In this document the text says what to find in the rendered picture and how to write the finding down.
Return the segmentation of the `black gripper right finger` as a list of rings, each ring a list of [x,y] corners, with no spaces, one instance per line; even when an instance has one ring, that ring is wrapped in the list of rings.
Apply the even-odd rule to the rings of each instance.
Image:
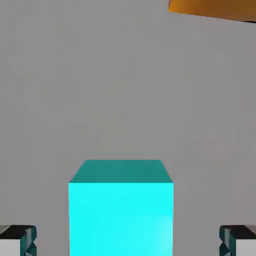
[[[256,256],[255,225],[221,225],[219,256]]]

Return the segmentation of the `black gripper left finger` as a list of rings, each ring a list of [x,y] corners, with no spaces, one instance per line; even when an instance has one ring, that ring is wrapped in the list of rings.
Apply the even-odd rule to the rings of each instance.
[[[0,256],[37,256],[34,225],[0,225]]]

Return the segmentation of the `small cyan cube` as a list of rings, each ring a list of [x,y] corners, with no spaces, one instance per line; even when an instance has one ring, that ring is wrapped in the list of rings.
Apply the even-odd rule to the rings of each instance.
[[[87,159],[68,184],[69,256],[173,256],[174,183],[159,159]]]

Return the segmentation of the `large orange box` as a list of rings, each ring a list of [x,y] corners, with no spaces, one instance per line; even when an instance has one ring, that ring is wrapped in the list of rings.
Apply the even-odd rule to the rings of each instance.
[[[169,0],[168,11],[233,21],[256,22],[256,0]]]

